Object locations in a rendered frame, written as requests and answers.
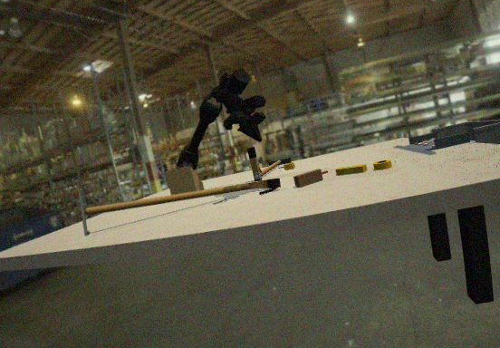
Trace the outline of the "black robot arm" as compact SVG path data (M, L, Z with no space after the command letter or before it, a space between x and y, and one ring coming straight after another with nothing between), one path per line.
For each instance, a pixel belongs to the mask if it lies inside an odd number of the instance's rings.
M190 143L185 146L181 151L178 159L178 168L185 168L190 166L193 170L197 168L198 162L198 146L202 140L208 124L215 121L219 113L222 110L222 103L227 106L231 101L239 98L246 85L250 82L250 77L248 73L239 68L230 73L222 74L218 86L213 89L213 91L205 97L200 107L199 122L190 140ZM212 98L216 99L216 103L220 102L220 107L218 105L211 104L207 102ZM263 96L254 96L249 99L239 99L241 110L250 109L255 112L256 108L263 107L266 100Z

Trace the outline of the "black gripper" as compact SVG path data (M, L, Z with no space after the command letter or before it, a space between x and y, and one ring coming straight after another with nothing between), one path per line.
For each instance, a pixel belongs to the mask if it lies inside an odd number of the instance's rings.
M237 98L230 103L227 104L226 113L230 113L230 115L224 120L224 127L227 130L233 129L233 124L239 124L238 131L243 132L245 135L257 140L258 142L262 141L262 137L260 131L258 129L258 124L263 121L266 116L263 112L255 112L247 109L241 110L240 108L240 98Z

